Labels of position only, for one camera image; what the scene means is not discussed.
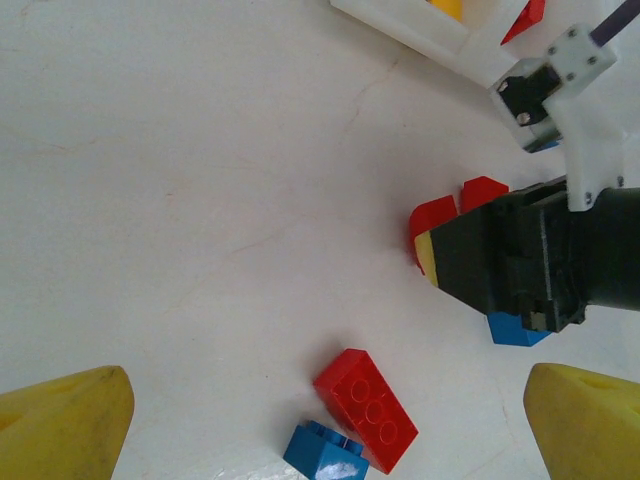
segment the lego stud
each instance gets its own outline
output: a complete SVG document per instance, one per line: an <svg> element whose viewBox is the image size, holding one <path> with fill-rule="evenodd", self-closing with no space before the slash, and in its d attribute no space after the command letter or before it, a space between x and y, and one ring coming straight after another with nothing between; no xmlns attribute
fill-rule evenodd
<svg viewBox="0 0 640 480"><path fill-rule="evenodd" d="M356 380L351 386L351 398L355 402L362 403L369 398L369 383L365 380Z"/></svg>
<svg viewBox="0 0 640 480"><path fill-rule="evenodd" d="M385 445L391 445L398 437L398 427L393 422L385 422L380 427L380 441Z"/></svg>
<svg viewBox="0 0 640 480"><path fill-rule="evenodd" d="M325 427L320 425L318 422L314 422L313 420L309 421L309 423L307 424L307 429L309 429L310 432L315 433L319 437L321 437L326 430Z"/></svg>
<svg viewBox="0 0 640 480"><path fill-rule="evenodd" d="M384 409L382 408L382 404L377 400L369 403L367 405L367 409L364 413L365 418L369 423L379 423L382 420L382 416L384 415Z"/></svg>
<svg viewBox="0 0 640 480"><path fill-rule="evenodd" d="M344 442L347 441L347 438L344 435L340 435L338 432L336 432L335 430L331 430L330 428L326 428L324 430L322 438L338 447L342 447L344 445Z"/></svg>
<svg viewBox="0 0 640 480"><path fill-rule="evenodd" d="M344 444L344 449L353 453L354 455L362 455L362 450L364 447L360 445L358 442L354 442L353 440L347 439L347 443Z"/></svg>

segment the white plastic part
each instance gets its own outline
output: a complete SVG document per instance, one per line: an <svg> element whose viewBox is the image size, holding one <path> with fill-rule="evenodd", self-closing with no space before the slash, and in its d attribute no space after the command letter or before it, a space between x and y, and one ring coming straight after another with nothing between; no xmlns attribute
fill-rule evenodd
<svg viewBox="0 0 640 480"><path fill-rule="evenodd" d="M562 88L575 95L616 63L608 45L599 47L591 39L593 29L577 24L560 35L547 49L546 61L562 79Z"/></svg>
<svg viewBox="0 0 640 480"><path fill-rule="evenodd" d="M528 77L544 66L545 61L546 59L544 58L524 58L489 89L489 96L502 117L502 121L509 128L520 147L532 153L544 148L550 142L556 141L558 130L551 117L547 117L533 125L520 125L502 100L500 89L504 82L508 82L509 77Z"/></svg>
<svg viewBox="0 0 640 480"><path fill-rule="evenodd" d="M598 47L590 32L588 25L574 25L551 44L545 59L562 80L543 105L563 137L573 212L589 210L602 190L624 182L624 132L587 88L616 55L607 45Z"/></svg>
<svg viewBox="0 0 640 480"><path fill-rule="evenodd" d="M624 132L593 91L561 90L544 106L564 137L569 210L589 210L602 190L624 182Z"/></svg>
<svg viewBox="0 0 640 480"><path fill-rule="evenodd" d="M463 23L426 0L331 0L331 4L483 87L513 66L500 46L528 0L467 0Z"/></svg>

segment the lego brick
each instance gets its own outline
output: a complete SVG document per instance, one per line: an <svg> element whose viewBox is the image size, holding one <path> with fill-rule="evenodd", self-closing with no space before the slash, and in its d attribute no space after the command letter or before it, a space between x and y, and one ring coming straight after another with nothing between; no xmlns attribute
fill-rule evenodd
<svg viewBox="0 0 640 480"><path fill-rule="evenodd" d="M298 425L284 460L309 480L364 480L369 462L363 447L317 422Z"/></svg>
<svg viewBox="0 0 640 480"><path fill-rule="evenodd" d="M365 445L365 457L389 473L418 430L364 350L347 349L313 385L334 418Z"/></svg>
<svg viewBox="0 0 640 480"><path fill-rule="evenodd" d="M431 0L431 4L459 22L462 21L462 0Z"/></svg>
<svg viewBox="0 0 640 480"><path fill-rule="evenodd" d="M533 347L551 334L551 332L534 332L523 328L520 315L495 312L487 315L487 320L493 343L497 345Z"/></svg>
<svg viewBox="0 0 640 480"><path fill-rule="evenodd" d="M527 6L513 24L507 35L502 40L501 45L510 42L521 33L529 30L536 23L540 23L544 18L545 0L530 0Z"/></svg>
<svg viewBox="0 0 640 480"><path fill-rule="evenodd" d="M453 195L449 195L420 205L409 217L409 250L423 274L426 275L426 271L416 250L417 237L457 216L456 201Z"/></svg>
<svg viewBox="0 0 640 480"><path fill-rule="evenodd" d="M509 193L509 187L489 177L478 177L464 183L460 193L460 213L465 214Z"/></svg>
<svg viewBox="0 0 640 480"><path fill-rule="evenodd" d="M433 242L431 234L424 232L418 235L413 242L415 246L416 261L422 274L434 285L438 286L438 271L436 270L436 259L433 255Z"/></svg>

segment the red lego brick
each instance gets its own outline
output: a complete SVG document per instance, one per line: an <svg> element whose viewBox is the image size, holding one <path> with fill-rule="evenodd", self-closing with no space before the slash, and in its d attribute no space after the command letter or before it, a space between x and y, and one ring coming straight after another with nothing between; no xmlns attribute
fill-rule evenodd
<svg viewBox="0 0 640 480"><path fill-rule="evenodd" d="M518 20L516 20L516 23L513 24L511 30L509 30L502 40L501 45L510 42L522 32L533 27L536 23L540 23L544 18L544 8L545 0L530 0L527 6L524 7Z"/></svg>
<svg viewBox="0 0 640 480"><path fill-rule="evenodd" d="M334 418L365 445L371 465L391 472L418 430L369 354L345 350L313 386Z"/></svg>
<svg viewBox="0 0 640 480"><path fill-rule="evenodd" d="M415 240L418 235L439 227L458 216L456 201L453 195L423 203L409 217L409 251L422 270L416 254Z"/></svg>
<svg viewBox="0 0 640 480"><path fill-rule="evenodd" d="M505 193L509 193L509 187L489 177L478 177L464 182L460 193L460 212L470 212Z"/></svg>

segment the white table surface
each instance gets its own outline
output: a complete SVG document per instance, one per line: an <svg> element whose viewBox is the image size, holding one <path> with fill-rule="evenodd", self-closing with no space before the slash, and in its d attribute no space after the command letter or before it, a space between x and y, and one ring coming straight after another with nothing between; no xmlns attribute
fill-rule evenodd
<svg viewBox="0 0 640 480"><path fill-rule="evenodd" d="M483 91L325 0L6 0L0 85L0 390L122 365L115 479L299 478L281 455L333 425L311 380L345 347L420 430L402 480L547 478L534 363L640 380L636 313L500 347L420 275L415 206L561 152L520 152Z"/></svg>

